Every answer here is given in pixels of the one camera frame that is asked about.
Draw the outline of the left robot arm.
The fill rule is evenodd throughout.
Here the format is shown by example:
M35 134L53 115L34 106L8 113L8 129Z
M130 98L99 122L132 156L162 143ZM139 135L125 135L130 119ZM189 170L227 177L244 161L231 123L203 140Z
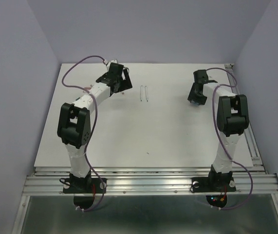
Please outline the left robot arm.
M57 136L65 145L70 159L70 175L75 179L74 186L80 192L91 188L88 178L90 166L85 156L94 131L91 126L91 114L95 113L97 120L98 106L115 93L121 93L132 88L129 69L115 60L106 65L107 72L99 77L91 89L79 87L86 93L72 103L64 103L60 108Z

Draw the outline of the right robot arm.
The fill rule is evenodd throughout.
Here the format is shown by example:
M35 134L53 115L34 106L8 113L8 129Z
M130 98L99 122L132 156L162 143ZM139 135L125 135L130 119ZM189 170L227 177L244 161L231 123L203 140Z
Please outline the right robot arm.
M210 79L207 71L197 70L193 73L192 84L187 100L198 105L205 105L208 99L212 103L213 126L219 141L214 162L211 165L207 185L212 190L218 190L224 182L232 180L232 164L236 145L249 126L248 101L246 95L238 95L232 92L237 86L233 78L233 84L220 83Z

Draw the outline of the blue marker pen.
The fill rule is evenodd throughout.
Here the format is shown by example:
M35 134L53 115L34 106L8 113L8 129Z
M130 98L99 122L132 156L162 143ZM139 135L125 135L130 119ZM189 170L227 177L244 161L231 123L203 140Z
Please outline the blue marker pen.
M143 101L143 85L140 86L140 101Z

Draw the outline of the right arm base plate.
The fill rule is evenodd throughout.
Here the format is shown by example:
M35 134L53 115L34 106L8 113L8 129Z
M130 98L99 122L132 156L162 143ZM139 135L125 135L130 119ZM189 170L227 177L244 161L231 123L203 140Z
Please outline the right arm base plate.
M211 182L208 177L192 177L191 178L192 193L223 193L223 192L235 192L237 189L235 186L231 187L230 183L224 180Z

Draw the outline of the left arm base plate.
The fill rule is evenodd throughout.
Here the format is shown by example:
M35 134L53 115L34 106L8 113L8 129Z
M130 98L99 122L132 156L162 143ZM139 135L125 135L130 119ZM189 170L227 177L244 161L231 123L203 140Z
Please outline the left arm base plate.
M106 193L107 179L102 179L104 185L99 178L91 177L87 182L74 182L70 178L60 178L59 182L63 185L64 194L96 194Z

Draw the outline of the green marker pen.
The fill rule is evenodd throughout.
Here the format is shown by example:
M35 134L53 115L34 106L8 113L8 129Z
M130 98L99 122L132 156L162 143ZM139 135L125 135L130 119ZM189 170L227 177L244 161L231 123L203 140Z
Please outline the green marker pen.
M149 95L148 95L148 87L145 86L145 98L146 98L146 102L149 102Z

